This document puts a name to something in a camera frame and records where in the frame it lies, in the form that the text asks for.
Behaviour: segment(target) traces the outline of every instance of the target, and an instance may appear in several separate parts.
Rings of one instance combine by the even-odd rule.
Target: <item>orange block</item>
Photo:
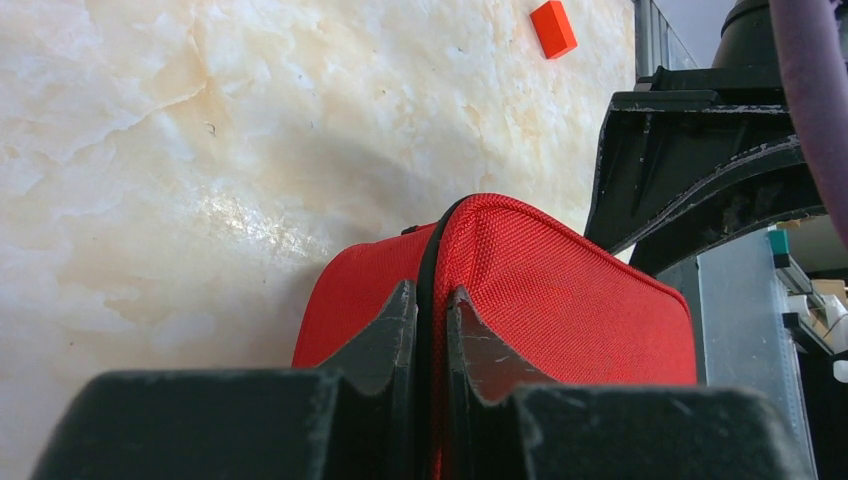
[[[577,38],[565,15],[562,2],[546,2],[530,14],[530,20],[536,29],[539,42],[542,43],[545,57],[559,58],[577,48]]]

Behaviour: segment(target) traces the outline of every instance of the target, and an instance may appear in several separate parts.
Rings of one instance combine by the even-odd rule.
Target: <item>black machine part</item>
[[[116,372],[72,402],[33,473],[54,479],[408,479],[415,287],[321,366]],[[457,479],[811,478],[761,396],[564,386],[504,344],[460,288],[448,313]]]
[[[789,115],[767,0],[737,3],[713,67],[659,68],[613,95],[601,130],[585,236],[611,253],[636,244],[630,263],[650,275],[826,213]]]

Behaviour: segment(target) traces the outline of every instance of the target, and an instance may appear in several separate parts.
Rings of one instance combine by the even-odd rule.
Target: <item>white marble table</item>
[[[286,366],[342,248],[496,191],[581,230],[630,0],[0,0],[0,478],[126,368]]]

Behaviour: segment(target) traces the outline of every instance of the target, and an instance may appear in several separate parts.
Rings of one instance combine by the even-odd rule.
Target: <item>red fabric case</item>
[[[312,292],[292,366],[316,366],[341,348],[403,279],[417,281],[416,348],[429,356],[433,477],[448,435],[445,310],[459,285],[489,328],[560,382],[696,381],[691,319],[676,291],[494,194],[461,200],[436,224],[340,253]]]

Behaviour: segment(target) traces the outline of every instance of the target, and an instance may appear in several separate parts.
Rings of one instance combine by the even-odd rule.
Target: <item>purple cable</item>
[[[801,150],[848,247],[848,72],[829,0],[771,0],[780,76]]]

